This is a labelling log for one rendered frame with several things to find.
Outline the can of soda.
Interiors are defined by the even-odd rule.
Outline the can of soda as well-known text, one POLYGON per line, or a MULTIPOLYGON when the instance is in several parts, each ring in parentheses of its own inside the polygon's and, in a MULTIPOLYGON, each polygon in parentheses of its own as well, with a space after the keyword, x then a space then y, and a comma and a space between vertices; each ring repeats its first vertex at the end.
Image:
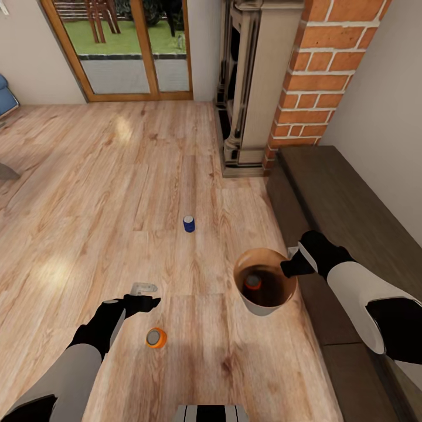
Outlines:
POLYGON ((244 290, 247 300, 257 302, 260 299, 261 288, 262 282, 257 275, 250 274, 245 278, 244 290))
POLYGON ((183 218, 183 222, 184 222, 184 229, 186 232, 188 233, 192 233, 195 230, 195 220, 193 218, 193 216, 185 216, 183 218))
POLYGON ((146 343, 150 348, 160 349, 167 342, 167 334, 160 328, 152 328, 146 336, 146 343))

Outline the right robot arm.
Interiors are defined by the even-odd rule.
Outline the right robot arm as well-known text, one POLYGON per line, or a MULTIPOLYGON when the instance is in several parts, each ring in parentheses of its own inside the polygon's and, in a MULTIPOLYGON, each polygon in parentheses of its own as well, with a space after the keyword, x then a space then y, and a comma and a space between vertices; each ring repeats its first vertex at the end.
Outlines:
POLYGON ((324 234, 305 233, 282 261, 287 277, 323 275, 362 340, 386 354, 422 391, 422 303, 382 280, 324 234))

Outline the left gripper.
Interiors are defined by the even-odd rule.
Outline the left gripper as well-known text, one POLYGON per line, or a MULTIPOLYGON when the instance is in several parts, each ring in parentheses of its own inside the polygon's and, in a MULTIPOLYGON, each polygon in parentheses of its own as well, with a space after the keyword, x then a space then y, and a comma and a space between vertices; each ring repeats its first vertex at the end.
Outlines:
POLYGON ((160 298, 153 298, 152 296, 132 296, 132 295, 124 295, 123 299, 128 298, 131 300, 134 304, 134 311, 131 314, 133 316, 134 314, 138 312, 149 312, 152 311, 153 308, 156 308, 161 300, 160 298))

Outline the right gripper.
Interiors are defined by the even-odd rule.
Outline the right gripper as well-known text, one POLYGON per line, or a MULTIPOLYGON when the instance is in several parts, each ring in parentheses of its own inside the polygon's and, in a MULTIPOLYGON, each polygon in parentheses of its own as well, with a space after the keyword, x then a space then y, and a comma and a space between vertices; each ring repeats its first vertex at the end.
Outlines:
POLYGON ((281 267, 283 270, 283 274, 287 277, 290 276, 298 276, 298 275, 306 275, 306 274, 314 274, 315 269, 313 266, 306 267, 304 265, 301 265, 295 256, 290 259, 290 261, 282 261, 281 267))

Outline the trash can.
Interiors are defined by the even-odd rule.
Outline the trash can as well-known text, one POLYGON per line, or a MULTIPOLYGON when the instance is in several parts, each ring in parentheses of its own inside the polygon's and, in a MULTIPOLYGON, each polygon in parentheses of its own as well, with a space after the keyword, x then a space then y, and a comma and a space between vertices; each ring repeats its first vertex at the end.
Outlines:
POLYGON ((281 253, 268 248, 247 250, 236 261, 233 279, 246 307, 255 315, 267 316, 291 300, 297 289, 297 276, 283 274, 282 261, 288 259, 281 253), (240 260, 250 255, 240 266, 240 260), (257 275, 262 282, 260 299, 249 301, 245 297, 244 281, 250 275, 257 275))

